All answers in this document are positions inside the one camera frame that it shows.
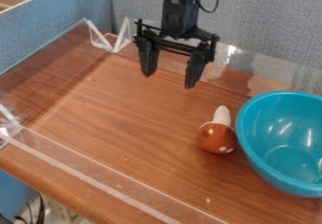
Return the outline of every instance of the toy mushroom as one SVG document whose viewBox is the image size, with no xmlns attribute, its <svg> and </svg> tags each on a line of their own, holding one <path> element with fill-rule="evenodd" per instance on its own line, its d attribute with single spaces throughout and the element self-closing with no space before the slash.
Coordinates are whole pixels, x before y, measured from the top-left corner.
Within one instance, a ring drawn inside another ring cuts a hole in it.
<svg viewBox="0 0 322 224">
<path fill-rule="evenodd" d="M 231 119 L 226 106 L 220 106 L 214 114 L 214 120 L 204 123 L 198 133 L 198 147 L 214 153 L 230 153 L 236 149 L 238 138 L 230 127 Z"/>
</svg>

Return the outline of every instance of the blue bowl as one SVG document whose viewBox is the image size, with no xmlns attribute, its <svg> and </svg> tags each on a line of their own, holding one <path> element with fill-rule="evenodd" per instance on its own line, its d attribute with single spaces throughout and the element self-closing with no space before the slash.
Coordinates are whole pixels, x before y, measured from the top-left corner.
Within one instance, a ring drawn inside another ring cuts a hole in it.
<svg viewBox="0 0 322 224">
<path fill-rule="evenodd" d="M 248 161 L 278 189 L 322 197 L 322 97 L 272 91 L 254 97 L 236 119 Z"/>
</svg>

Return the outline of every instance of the wooden surface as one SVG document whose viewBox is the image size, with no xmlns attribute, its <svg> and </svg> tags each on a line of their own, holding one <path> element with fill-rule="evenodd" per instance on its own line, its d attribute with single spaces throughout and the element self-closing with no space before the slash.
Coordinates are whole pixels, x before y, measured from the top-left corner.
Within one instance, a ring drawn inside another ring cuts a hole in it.
<svg viewBox="0 0 322 224">
<path fill-rule="evenodd" d="M 227 223 L 320 223 L 320 200 L 266 184 L 240 148 L 195 147 L 215 108 L 235 120 L 248 97 L 207 83 L 186 90 L 165 70 L 144 78 L 135 60 L 101 56 L 84 39 L 69 34 L 1 77 L 1 104 L 24 125 Z M 13 146 L 0 167 L 95 223 L 160 223 Z"/>
</svg>

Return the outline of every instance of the mushroom stem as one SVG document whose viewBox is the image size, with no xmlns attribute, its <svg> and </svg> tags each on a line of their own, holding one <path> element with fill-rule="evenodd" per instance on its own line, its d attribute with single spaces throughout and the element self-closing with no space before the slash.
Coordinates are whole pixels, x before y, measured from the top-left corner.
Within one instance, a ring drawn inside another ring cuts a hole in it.
<svg viewBox="0 0 322 224">
<path fill-rule="evenodd" d="M 228 113 L 228 109 L 226 106 L 219 106 L 219 108 L 215 111 L 214 114 L 214 123 L 220 123 L 223 125 L 226 125 L 227 127 L 230 127 L 231 125 L 231 118 L 230 118 L 230 113 Z"/>
</svg>

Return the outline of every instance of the bowl rim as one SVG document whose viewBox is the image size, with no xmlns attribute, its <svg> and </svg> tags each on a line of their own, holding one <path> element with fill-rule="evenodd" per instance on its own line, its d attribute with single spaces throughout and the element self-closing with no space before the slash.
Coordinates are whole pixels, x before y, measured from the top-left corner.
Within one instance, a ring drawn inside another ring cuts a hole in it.
<svg viewBox="0 0 322 224">
<path fill-rule="evenodd" d="M 255 153 L 255 151 L 250 148 L 250 145 L 247 143 L 247 137 L 246 137 L 246 127 L 243 126 L 243 121 L 246 117 L 246 112 L 248 111 L 250 107 L 259 102 L 260 100 L 276 96 L 276 95 L 295 95 L 295 96 L 303 96 L 306 98 L 315 99 L 318 101 L 322 101 L 322 96 L 315 95 L 312 93 L 307 93 L 299 90 L 274 90 L 264 92 L 255 97 L 252 97 L 243 105 L 243 107 L 239 110 L 238 117 L 236 117 L 236 135 L 239 139 L 240 146 L 247 154 L 247 158 L 250 162 L 252 162 L 270 176 L 272 176 L 278 181 L 296 187 L 302 188 L 307 191 L 320 191 L 322 194 L 322 184 L 311 184 L 306 183 L 303 181 L 299 181 L 294 178 L 291 178 L 288 175 L 283 174 L 280 171 L 278 171 L 275 168 L 272 168 L 266 161 L 259 157 L 259 155 Z"/>
</svg>

